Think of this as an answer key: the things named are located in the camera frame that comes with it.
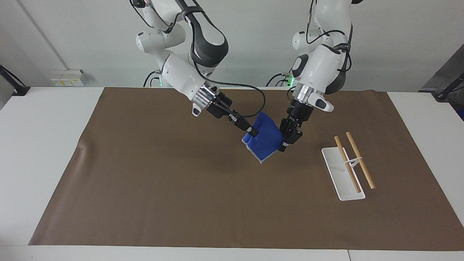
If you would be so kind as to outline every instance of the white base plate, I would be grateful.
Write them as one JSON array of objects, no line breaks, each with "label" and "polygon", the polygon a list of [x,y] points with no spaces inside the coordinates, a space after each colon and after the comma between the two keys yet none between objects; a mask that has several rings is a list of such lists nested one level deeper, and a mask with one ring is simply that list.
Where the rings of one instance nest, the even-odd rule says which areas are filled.
[{"label": "white base plate", "polygon": [[329,169],[330,177],[332,177],[332,181],[334,183],[335,190],[337,191],[338,198],[341,201],[365,199],[366,195],[362,190],[361,184],[359,184],[356,172],[353,170],[356,182],[358,183],[361,189],[360,193],[356,192],[356,188],[353,185],[353,181],[351,180],[349,173],[346,171],[347,169],[345,167],[343,158],[340,155],[340,150],[338,149],[338,147],[323,148],[322,155],[324,156],[325,163],[327,164],[327,168]]}]

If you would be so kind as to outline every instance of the brown surface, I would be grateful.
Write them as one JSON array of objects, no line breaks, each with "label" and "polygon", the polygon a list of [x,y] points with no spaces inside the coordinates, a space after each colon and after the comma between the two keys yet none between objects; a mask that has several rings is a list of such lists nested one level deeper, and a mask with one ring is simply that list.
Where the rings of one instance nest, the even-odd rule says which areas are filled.
[{"label": "brown surface", "polygon": [[[253,91],[225,91],[242,113]],[[284,91],[265,112],[286,116]],[[262,165],[174,90],[105,88],[30,245],[464,250],[464,229],[386,93],[330,95]],[[321,154],[351,131],[377,189],[341,202]],[[354,154],[345,146],[348,154]]]}]

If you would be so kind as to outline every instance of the electrical socket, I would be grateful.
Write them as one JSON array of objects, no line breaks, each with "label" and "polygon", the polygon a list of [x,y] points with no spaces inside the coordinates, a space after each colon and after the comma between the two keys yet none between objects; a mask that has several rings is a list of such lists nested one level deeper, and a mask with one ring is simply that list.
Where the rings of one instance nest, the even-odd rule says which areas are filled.
[{"label": "electrical socket", "polygon": [[52,70],[50,80],[55,86],[85,86],[87,78],[82,70]]}]

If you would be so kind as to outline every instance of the blue cloth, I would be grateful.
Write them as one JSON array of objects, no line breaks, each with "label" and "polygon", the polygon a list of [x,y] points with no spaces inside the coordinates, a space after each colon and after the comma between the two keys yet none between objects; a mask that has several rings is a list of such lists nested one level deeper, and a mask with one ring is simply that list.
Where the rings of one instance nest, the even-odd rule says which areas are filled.
[{"label": "blue cloth", "polygon": [[242,142],[259,160],[259,163],[263,163],[264,160],[279,149],[284,138],[274,121],[263,112],[258,114],[253,128],[259,132],[258,135],[253,137],[247,133],[242,138]]}]

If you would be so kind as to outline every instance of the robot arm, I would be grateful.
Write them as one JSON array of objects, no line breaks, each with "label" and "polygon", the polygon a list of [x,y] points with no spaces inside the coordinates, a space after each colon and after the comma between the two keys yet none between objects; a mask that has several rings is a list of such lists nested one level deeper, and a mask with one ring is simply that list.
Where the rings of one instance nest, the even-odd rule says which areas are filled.
[{"label": "robot arm", "polygon": [[361,1],[318,0],[314,20],[319,29],[309,30],[310,9],[307,31],[296,33],[293,37],[293,47],[300,56],[291,74],[298,84],[287,109],[288,117],[283,118],[280,124],[284,141],[279,151],[285,151],[289,144],[303,135],[300,127],[309,119],[314,108],[326,112],[334,110],[324,94],[340,90],[345,83],[353,30],[349,10],[352,3]]},{"label": "robot arm", "polygon": [[[206,78],[227,55],[229,46],[223,33],[214,26],[198,2],[133,0],[132,4],[143,9],[144,20],[156,29],[155,33],[138,34],[137,46],[155,57],[162,79],[192,101],[193,115],[197,117],[206,109],[216,118],[226,116],[235,126],[255,137],[258,131],[236,111],[230,110],[232,100]],[[179,16],[193,32],[187,60],[167,50],[185,41],[185,31],[176,24]]]}]

